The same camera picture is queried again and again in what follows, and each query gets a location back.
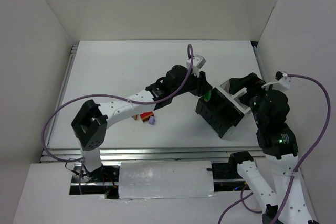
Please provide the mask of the red curved lego with green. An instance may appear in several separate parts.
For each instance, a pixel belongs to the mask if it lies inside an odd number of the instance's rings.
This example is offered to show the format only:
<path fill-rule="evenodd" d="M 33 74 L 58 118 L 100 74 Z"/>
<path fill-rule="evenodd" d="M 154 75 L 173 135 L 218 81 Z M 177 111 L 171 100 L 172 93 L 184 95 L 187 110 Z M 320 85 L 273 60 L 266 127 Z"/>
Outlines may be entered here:
<path fill-rule="evenodd" d="M 203 99 L 204 99 L 206 102 L 208 102 L 208 101 L 211 99 L 211 94 L 212 94 L 212 91 L 209 90 L 207 93 L 205 93 L 205 94 L 203 95 Z"/>

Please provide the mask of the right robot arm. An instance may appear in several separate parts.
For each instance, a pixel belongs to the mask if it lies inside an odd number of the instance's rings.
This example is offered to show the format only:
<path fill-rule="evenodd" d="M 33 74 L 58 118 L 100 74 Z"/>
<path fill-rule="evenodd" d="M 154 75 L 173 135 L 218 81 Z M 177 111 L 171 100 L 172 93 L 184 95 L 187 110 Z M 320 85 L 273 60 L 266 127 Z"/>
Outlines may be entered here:
<path fill-rule="evenodd" d="M 246 93 L 240 103 L 249 107 L 257 126 L 257 141 L 270 164 L 275 189 L 261 176 L 256 163 L 247 152 L 231 155 L 237 173 L 246 182 L 260 208 L 263 223 L 315 223 L 305 202 L 296 165 L 299 161 L 296 137 L 286 123 L 290 111 L 287 96 L 290 77 L 277 72 L 276 81 L 266 83 L 255 73 L 228 81 L 228 93 Z"/>

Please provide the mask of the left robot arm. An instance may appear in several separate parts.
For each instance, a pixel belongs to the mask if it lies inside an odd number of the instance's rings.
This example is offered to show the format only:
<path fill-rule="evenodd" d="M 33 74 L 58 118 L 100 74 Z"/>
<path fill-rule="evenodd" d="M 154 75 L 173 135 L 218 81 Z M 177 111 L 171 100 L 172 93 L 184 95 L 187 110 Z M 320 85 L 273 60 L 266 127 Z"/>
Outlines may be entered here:
<path fill-rule="evenodd" d="M 175 65 L 164 77 L 125 100 L 107 103 L 95 103 L 93 99 L 86 101 L 71 127 L 80 143 L 84 170 L 89 179 L 95 182 L 107 173 L 100 158 L 100 146 L 108 128 L 134 115 L 163 108 L 171 104 L 175 96 L 190 93 L 201 97 L 211 89 L 205 72 L 189 73 L 186 67 Z"/>

